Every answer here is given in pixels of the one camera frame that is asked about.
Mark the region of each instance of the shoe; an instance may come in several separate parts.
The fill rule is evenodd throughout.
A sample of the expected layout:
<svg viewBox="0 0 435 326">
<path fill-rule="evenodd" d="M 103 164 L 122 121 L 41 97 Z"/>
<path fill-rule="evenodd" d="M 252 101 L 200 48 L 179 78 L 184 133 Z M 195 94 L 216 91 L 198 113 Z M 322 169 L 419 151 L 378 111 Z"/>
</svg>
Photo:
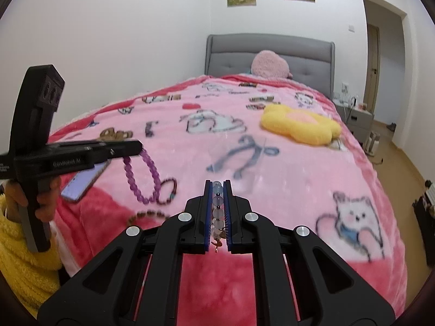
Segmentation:
<svg viewBox="0 0 435 326">
<path fill-rule="evenodd" d="M 391 123 L 390 125 L 387 125 L 387 129 L 390 131 L 396 131 L 396 124 L 395 123 Z"/>
</svg>

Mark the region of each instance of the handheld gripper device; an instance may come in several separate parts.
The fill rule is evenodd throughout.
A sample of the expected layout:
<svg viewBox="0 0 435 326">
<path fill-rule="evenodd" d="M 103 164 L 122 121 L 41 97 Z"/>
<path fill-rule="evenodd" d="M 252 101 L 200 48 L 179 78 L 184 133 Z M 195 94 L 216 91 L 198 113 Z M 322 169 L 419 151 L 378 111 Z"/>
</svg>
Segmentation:
<svg viewBox="0 0 435 326">
<path fill-rule="evenodd" d="M 205 254 L 221 226 L 213 202 L 223 203 L 228 250 L 252 254 L 258 326 L 392 325 L 392 307 L 309 228 L 275 226 L 228 180 L 206 181 L 160 227 L 128 227 L 42 305 L 39 323 L 175 326 L 183 255 Z"/>
<path fill-rule="evenodd" d="M 19 207 L 31 252 L 50 248 L 50 229 L 35 216 L 36 196 L 50 190 L 53 177 L 91 169 L 111 158 L 138 155 L 139 141 L 58 142 L 47 144 L 53 115 L 65 82 L 53 65 L 30 67 L 24 77 L 10 131 L 9 152 L 0 155 L 0 179 L 17 180 L 29 201 Z"/>
</svg>

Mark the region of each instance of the finger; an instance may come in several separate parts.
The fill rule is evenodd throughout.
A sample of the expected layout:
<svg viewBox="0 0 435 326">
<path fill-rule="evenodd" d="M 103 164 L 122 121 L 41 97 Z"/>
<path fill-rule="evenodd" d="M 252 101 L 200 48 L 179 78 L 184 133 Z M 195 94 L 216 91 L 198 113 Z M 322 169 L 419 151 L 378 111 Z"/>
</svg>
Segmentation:
<svg viewBox="0 0 435 326">
<path fill-rule="evenodd" d="M 54 214 L 56 212 L 56 205 L 43 206 L 35 211 L 35 216 L 41 222 L 49 223 L 54 219 Z"/>
<path fill-rule="evenodd" d="M 57 189 L 60 187 L 61 184 L 61 179 L 60 176 L 54 178 L 51 182 L 50 182 L 50 189 Z"/>
<path fill-rule="evenodd" d="M 40 205 L 55 204 L 59 197 L 59 189 L 51 190 L 50 192 L 44 192 L 36 197 L 36 200 Z"/>
<path fill-rule="evenodd" d="M 29 205 L 29 201 L 19 183 L 8 181 L 4 188 L 4 192 L 6 197 L 12 198 L 20 206 L 27 207 Z"/>
</svg>

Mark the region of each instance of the pink blanket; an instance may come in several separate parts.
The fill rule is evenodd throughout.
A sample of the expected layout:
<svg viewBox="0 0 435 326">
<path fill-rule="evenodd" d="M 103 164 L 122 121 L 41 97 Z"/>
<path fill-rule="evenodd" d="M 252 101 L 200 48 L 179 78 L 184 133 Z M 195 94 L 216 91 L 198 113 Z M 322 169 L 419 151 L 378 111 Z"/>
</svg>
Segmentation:
<svg viewBox="0 0 435 326">
<path fill-rule="evenodd" d="M 234 194 L 250 200 L 255 212 L 276 225 L 310 227 L 400 315 L 406 296 L 405 248 L 391 204 L 360 145 L 342 123 L 340 140 L 329 147 L 297 144 L 264 131 L 260 117 L 269 102 L 309 109 L 341 123 L 331 101 L 297 82 L 202 76 L 103 108 L 65 126 L 51 140 L 95 139 L 114 128 L 117 136 L 142 141 L 161 179 L 178 182 L 173 202 L 162 209 L 165 215 L 183 211 L 189 198 L 203 193 L 205 180 L 230 179 Z M 251 149 L 242 148 L 247 143 Z M 151 194 L 145 164 L 134 158 L 132 166 L 142 192 Z M 64 185 L 71 176 L 63 178 Z M 53 227 L 68 272 L 77 272 L 127 227 L 132 215 L 147 209 L 160 207 L 136 200 L 120 159 L 112 161 L 78 204 L 60 199 Z M 161 223 L 139 220 L 143 228 Z M 232 256 L 225 245 L 217 254 L 185 256 L 179 303 L 181 326 L 255 325 L 251 257 Z"/>
</svg>

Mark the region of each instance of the power outlet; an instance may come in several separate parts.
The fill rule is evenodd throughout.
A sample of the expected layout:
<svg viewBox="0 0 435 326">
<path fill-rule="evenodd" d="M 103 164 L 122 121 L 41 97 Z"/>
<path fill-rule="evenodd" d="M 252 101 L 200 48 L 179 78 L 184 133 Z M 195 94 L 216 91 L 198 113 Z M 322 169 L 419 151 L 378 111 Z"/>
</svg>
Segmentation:
<svg viewBox="0 0 435 326">
<path fill-rule="evenodd" d="M 348 83 L 344 83 L 341 85 L 341 92 L 344 94 L 348 94 L 349 93 L 349 84 Z"/>
</svg>

